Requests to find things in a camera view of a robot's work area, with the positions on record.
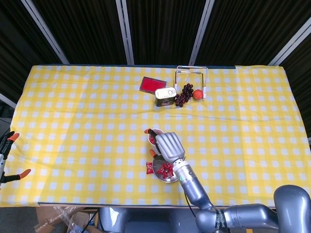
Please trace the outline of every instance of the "curtain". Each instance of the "curtain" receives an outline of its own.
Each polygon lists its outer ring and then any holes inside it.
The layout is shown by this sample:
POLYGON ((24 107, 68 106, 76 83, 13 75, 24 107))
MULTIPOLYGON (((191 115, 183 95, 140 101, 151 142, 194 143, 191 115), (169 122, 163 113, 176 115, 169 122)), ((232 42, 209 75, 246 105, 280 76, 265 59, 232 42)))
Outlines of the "curtain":
POLYGON ((127 0, 135 65, 188 65, 205 0, 127 0))
POLYGON ((33 0, 71 64, 126 64, 115 0, 33 0))
POLYGON ((309 17, 309 0, 216 0, 196 64, 267 65, 309 17))
POLYGON ((311 137, 311 34, 281 63, 311 137))
POLYGON ((60 63, 21 1, 0 1, 0 93, 17 102, 33 65, 60 63))

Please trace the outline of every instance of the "can lid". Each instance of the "can lid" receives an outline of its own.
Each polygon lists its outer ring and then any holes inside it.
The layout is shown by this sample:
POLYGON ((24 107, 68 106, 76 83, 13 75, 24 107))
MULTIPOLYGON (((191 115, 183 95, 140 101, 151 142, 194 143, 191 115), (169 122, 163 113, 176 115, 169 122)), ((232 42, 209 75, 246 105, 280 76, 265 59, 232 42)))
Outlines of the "can lid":
POLYGON ((173 87, 166 87, 166 88, 157 89, 155 91, 155 96, 158 99, 175 97, 176 96, 176 90, 173 87))

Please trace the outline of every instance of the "canned food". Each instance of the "canned food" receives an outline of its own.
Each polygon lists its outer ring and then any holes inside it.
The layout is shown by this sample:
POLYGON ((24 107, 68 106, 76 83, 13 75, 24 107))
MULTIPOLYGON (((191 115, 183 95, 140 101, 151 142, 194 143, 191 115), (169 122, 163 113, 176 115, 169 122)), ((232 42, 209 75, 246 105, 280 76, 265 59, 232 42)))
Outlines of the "canned food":
POLYGON ((155 104, 158 107, 174 104, 176 90, 173 87, 157 89, 155 91, 155 104))

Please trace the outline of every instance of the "tablecloth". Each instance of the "tablecloth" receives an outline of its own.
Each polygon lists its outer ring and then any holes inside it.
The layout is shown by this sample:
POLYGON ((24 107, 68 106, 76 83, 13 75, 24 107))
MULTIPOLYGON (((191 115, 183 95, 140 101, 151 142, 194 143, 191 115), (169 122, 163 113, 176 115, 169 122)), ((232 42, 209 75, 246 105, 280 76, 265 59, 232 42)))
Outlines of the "tablecloth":
MULTIPOLYGON (((310 193, 311 155, 281 67, 210 69, 205 100, 156 107, 139 91, 143 76, 173 86, 175 69, 34 66, 11 129, 20 132, 1 185, 1 206, 38 203, 187 205, 179 183, 146 175, 143 131, 176 132, 215 205, 261 202, 296 184, 310 193)), ((179 76, 201 88, 200 78, 179 76)))

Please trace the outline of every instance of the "orange ball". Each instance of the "orange ball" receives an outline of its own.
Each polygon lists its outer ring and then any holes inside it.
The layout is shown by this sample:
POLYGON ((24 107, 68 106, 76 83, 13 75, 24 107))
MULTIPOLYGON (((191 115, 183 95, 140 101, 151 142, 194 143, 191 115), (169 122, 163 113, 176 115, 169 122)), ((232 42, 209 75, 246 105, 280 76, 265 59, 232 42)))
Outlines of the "orange ball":
POLYGON ((197 89, 193 92, 193 97, 196 100, 201 100, 203 98, 203 91, 201 91, 200 89, 197 89))

